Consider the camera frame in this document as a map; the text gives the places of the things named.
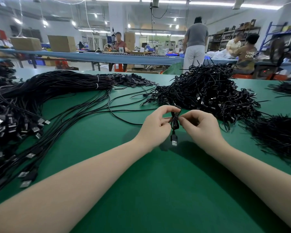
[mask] ceiling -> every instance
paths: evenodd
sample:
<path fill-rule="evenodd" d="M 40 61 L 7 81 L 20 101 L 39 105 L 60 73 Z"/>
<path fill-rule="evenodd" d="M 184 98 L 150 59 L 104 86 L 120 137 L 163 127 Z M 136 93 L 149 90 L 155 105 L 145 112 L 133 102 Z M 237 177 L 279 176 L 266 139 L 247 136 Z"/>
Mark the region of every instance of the ceiling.
<path fill-rule="evenodd" d="M 217 1 L 217 2 L 231 2 L 235 0 L 192 0 L 192 1 Z M 245 3 L 251 4 L 267 4 L 270 0 L 245 0 Z M 271 0 L 272 5 L 280 4 L 280 0 Z M 67 1 L 61 0 L 65 3 L 78 3 L 80 1 Z M 70 21 L 74 19 L 79 27 L 88 27 L 85 2 L 77 5 L 68 5 L 55 0 L 41 0 L 41 3 L 33 2 L 32 0 L 21 0 L 23 15 L 41 19 L 43 17 L 46 20 L 56 21 Z M 13 11 L 19 15 L 20 7 L 19 0 L 4 0 L 6 7 L 0 5 L 0 14 L 13 15 Z M 109 8 L 108 3 L 105 1 L 86 1 L 88 22 L 91 27 L 109 27 Z M 125 3 L 126 20 L 131 24 L 132 28 L 147 28 L 151 29 L 151 11 L 150 4 L 145 2 L 137 3 Z M 230 13 L 235 10 L 231 10 L 231 7 L 220 6 L 196 6 L 196 5 L 182 5 L 182 4 L 159 4 L 159 8 L 153 9 L 153 16 L 162 17 L 160 19 L 153 18 L 153 29 L 166 29 L 175 30 L 175 26 L 178 24 L 180 27 L 178 30 L 184 30 L 186 15 L 187 24 L 191 25 L 194 22 L 194 18 L 202 16 L 203 23 L 207 23 L 207 20 L 217 15 L 218 10 L 226 10 Z"/>

